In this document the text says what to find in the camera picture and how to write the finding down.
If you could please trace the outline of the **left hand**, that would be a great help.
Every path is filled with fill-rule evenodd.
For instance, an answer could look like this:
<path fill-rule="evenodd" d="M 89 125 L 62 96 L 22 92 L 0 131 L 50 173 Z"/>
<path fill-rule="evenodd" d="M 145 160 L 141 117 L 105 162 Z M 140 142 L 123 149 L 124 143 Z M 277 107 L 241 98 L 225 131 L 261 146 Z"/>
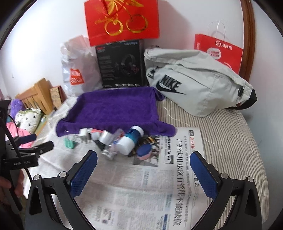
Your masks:
<path fill-rule="evenodd" d="M 2 200 L 6 199 L 6 203 L 11 203 L 9 201 L 9 198 L 11 197 L 11 194 L 9 192 L 9 189 L 12 188 L 12 183 L 1 176 L 1 189 L 4 191 L 5 198 L 2 198 Z M 19 170 L 18 178 L 17 178 L 17 184 L 14 189 L 15 195 L 17 198 L 22 197 L 23 192 L 24 192 L 24 173 L 22 170 Z"/>

